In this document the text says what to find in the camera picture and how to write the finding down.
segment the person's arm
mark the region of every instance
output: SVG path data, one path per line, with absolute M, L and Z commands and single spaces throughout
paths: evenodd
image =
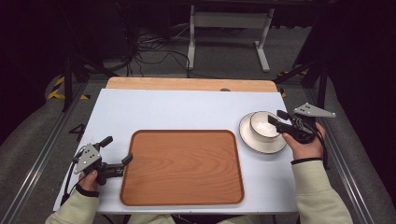
M 317 128 L 324 137 L 324 129 L 319 124 Z M 300 144 L 287 133 L 282 135 L 293 151 L 292 171 L 301 223 L 352 223 L 347 207 L 330 185 L 323 168 L 323 147 L 319 140 Z
M 96 191 L 97 172 L 92 171 L 76 186 L 70 198 L 50 215 L 46 224 L 89 224 L 93 222 L 99 205 L 99 192 Z

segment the wooden board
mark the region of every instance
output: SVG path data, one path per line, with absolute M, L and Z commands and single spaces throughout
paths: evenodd
M 225 130 L 134 133 L 120 200 L 128 206 L 236 204 L 244 198 L 235 136 Z
M 170 78 L 170 77 L 112 77 L 107 89 L 163 91 L 260 91 L 277 92 L 271 80 Z

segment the table leg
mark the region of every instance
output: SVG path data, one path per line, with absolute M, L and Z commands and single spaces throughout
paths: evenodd
M 267 58 L 265 57 L 264 50 L 262 47 L 264 46 L 265 38 L 267 37 L 268 30 L 270 29 L 271 20 L 274 15 L 274 9 L 271 8 L 268 10 L 268 14 L 265 19 L 264 26 L 262 27 L 262 38 L 259 41 L 255 42 L 257 54 L 259 55 L 260 63 L 262 64 L 262 71 L 269 72 L 270 66 L 268 65 Z
M 189 63 L 187 64 L 187 68 L 192 70 L 194 68 L 194 56 L 195 56 L 195 38 L 194 38 L 194 29 L 195 29 L 195 6 L 191 6 L 191 14 L 190 14 L 190 44 L 189 44 L 189 52 L 187 57 L 189 58 Z

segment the metal rail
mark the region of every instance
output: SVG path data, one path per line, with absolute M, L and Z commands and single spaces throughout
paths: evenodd
M 305 94 L 310 104 L 315 105 L 317 103 L 316 95 L 312 89 L 305 89 Z M 329 122 L 326 119 L 318 118 L 318 121 L 324 129 L 330 130 Z M 352 173 L 350 173 L 349 168 L 347 167 L 347 162 L 345 161 L 344 156 L 341 153 L 341 148 L 335 141 L 332 132 L 326 132 L 326 139 L 327 143 L 330 146 L 328 147 L 329 154 L 334 160 L 335 166 L 341 176 L 341 179 L 344 182 L 346 192 L 348 193 L 349 198 L 352 201 L 353 206 L 355 207 L 355 211 L 358 215 L 360 222 L 362 224 L 374 224 L 373 218 L 361 196 L 358 185 L 354 177 L 352 176 Z
M 84 92 L 86 85 L 87 84 L 85 83 L 76 84 L 76 89 L 73 94 L 74 99 L 79 98 L 79 96 Z M 8 208 L 6 215 L 1 220 L 2 224 L 11 224 L 16 222 L 18 216 L 21 213 L 21 210 L 25 206 L 33 189 L 35 188 L 35 184 L 43 173 L 44 168 L 46 167 L 47 162 L 50 159 L 50 155 L 52 154 L 56 144 L 58 143 L 60 133 L 63 130 L 64 125 L 66 124 L 77 102 L 78 100 L 73 101 L 69 108 L 65 112 L 63 112 L 58 118 L 58 121 L 56 122 L 55 127 L 53 128 L 52 133 L 49 136 L 49 139 L 47 140 L 40 154 L 38 155 L 35 164 L 28 172 L 28 175 L 26 176 L 23 184 L 21 185 L 18 194 L 14 198 L 11 206 Z

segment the bowl on plate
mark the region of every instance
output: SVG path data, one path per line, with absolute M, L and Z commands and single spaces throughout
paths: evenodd
M 245 115 L 239 123 L 239 133 L 244 142 L 261 153 L 276 153 L 286 142 L 276 127 L 268 122 L 268 116 L 279 118 L 268 111 L 257 111 Z

